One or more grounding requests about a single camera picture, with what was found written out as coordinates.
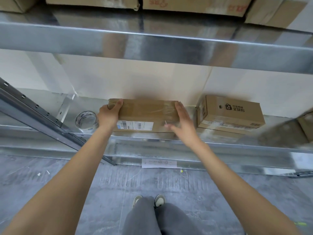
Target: printed logo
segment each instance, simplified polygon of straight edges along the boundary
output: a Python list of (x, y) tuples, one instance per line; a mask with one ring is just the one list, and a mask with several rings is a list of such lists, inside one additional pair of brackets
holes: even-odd
[(225, 109), (226, 110), (232, 110), (233, 108), (232, 108), (232, 106), (230, 104), (226, 104), (225, 105)]

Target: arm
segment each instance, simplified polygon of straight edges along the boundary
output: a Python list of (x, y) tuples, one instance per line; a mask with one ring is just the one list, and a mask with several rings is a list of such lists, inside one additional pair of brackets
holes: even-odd
[(228, 168), (198, 137), (181, 102), (176, 103), (181, 127), (167, 125), (198, 156), (248, 234), (300, 234), (294, 222)]
[(90, 185), (123, 104), (102, 106), (99, 128), (75, 156), (15, 215), (3, 234), (75, 234)]

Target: leg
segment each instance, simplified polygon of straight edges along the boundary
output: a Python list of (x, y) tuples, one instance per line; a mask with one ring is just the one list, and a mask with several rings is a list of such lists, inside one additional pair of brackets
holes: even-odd
[(202, 235), (190, 218), (173, 204), (165, 203), (155, 209), (155, 214), (163, 235)]
[(161, 235), (153, 197), (143, 197), (137, 201), (126, 217), (122, 235)]

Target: concrete floor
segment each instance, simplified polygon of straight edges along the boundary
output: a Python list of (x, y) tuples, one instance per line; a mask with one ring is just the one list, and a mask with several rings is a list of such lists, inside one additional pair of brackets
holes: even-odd
[[(0, 233), (15, 213), (67, 161), (0, 156)], [(304, 234), (313, 231), (313, 178), (242, 174)], [(244, 234), (229, 205), (205, 171), (142, 169), (138, 166), (99, 165), (76, 234), (120, 234), (137, 195), (165, 195), (194, 221), (204, 234)]]

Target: white sneaker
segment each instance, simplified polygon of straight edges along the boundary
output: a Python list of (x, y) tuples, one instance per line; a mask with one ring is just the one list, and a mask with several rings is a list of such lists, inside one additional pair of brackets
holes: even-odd
[(141, 199), (141, 198), (142, 198), (142, 196), (136, 196), (136, 197), (134, 198), (133, 207), (135, 206), (135, 204), (137, 203), (137, 201), (138, 201), (139, 199)]
[(154, 208), (158, 208), (166, 203), (166, 199), (163, 195), (157, 195), (154, 199)]

